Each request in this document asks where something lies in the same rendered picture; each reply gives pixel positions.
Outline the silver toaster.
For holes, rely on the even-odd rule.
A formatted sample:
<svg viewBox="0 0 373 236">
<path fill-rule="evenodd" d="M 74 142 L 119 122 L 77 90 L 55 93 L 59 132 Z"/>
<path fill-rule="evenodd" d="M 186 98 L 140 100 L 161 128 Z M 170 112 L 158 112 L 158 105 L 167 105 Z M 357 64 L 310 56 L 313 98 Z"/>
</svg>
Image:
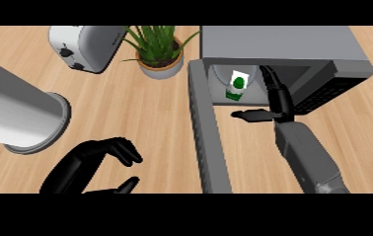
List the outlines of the silver toaster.
<svg viewBox="0 0 373 236">
<path fill-rule="evenodd" d="M 125 34 L 122 26 L 50 26 L 49 41 L 72 70 L 99 74 L 111 63 Z"/>
</svg>

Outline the grey microwave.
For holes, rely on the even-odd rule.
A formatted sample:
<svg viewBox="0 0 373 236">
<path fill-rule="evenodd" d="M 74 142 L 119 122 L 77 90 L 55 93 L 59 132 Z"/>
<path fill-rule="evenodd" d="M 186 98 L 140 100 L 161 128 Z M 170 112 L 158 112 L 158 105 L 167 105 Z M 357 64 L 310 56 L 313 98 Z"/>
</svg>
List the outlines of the grey microwave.
<svg viewBox="0 0 373 236">
<path fill-rule="evenodd" d="M 268 65 L 289 88 L 298 116 L 311 113 L 373 77 L 373 65 L 345 26 L 203 26 L 200 58 L 217 105 L 268 104 L 259 70 L 261 65 Z M 249 75 L 239 101 L 226 98 L 233 70 Z"/>
</svg>

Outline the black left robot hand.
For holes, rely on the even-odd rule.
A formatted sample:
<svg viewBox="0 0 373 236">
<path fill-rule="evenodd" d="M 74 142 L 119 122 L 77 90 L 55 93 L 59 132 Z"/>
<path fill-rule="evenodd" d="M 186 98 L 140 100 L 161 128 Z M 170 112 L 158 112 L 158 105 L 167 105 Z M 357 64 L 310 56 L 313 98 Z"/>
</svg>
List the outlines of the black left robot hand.
<svg viewBox="0 0 373 236">
<path fill-rule="evenodd" d="M 125 167 L 143 158 L 125 137 L 81 142 L 65 154 L 40 188 L 41 194 L 83 194 L 105 155 L 113 156 Z"/>
</svg>

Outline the grey cylindrical container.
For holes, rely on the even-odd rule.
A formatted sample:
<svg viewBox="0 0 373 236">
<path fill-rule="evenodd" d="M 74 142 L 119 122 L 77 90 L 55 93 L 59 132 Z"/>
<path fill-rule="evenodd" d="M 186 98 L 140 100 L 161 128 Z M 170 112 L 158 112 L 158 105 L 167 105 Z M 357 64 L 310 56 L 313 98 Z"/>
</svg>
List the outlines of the grey cylindrical container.
<svg viewBox="0 0 373 236">
<path fill-rule="evenodd" d="M 22 155 L 47 149 L 60 138 L 71 105 L 57 93 L 46 93 L 0 67 L 0 144 Z"/>
</svg>

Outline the green potted plant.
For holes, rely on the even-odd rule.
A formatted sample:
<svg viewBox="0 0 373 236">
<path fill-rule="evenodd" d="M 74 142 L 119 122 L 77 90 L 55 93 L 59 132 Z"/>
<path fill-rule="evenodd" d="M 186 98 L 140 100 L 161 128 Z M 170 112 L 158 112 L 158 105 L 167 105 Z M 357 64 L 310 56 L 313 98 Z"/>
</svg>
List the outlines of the green potted plant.
<svg viewBox="0 0 373 236">
<path fill-rule="evenodd" d="M 184 65 L 184 48 L 198 33 L 186 41 L 175 36 L 175 26 L 136 26 L 124 27 L 133 40 L 124 41 L 136 49 L 136 61 L 143 73 L 156 80 L 175 76 Z"/>
</svg>

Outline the white and green milk carton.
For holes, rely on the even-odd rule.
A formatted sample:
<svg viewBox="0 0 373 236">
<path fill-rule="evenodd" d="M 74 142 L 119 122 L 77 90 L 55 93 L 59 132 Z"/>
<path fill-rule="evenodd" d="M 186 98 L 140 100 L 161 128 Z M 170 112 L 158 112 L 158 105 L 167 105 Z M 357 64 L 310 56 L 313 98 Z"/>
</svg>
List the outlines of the white and green milk carton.
<svg viewBox="0 0 373 236">
<path fill-rule="evenodd" d="M 230 81 L 226 87 L 226 98 L 239 101 L 246 91 L 249 75 L 240 71 L 233 70 Z"/>
</svg>

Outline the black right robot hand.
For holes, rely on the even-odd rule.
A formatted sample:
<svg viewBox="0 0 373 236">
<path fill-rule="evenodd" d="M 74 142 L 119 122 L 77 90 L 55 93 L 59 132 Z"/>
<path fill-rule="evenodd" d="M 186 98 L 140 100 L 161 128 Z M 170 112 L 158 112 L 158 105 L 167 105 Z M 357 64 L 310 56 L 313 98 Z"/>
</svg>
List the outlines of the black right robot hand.
<svg viewBox="0 0 373 236">
<path fill-rule="evenodd" d="M 277 123 L 295 120 L 295 105 L 287 86 L 282 83 L 274 69 L 268 65 L 259 66 L 268 92 L 270 110 L 236 111 L 230 115 L 248 122 L 276 121 Z"/>
</svg>

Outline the grey microwave door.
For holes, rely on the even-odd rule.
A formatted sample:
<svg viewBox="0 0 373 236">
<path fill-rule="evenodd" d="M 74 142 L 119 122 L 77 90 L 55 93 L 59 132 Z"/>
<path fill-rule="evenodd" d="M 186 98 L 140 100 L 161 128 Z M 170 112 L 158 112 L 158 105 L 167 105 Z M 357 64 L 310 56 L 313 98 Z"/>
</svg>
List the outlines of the grey microwave door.
<svg viewBox="0 0 373 236">
<path fill-rule="evenodd" d="M 230 194 L 230 179 L 200 59 L 187 64 L 187 91 L 202 192 Z"/>
</svg>

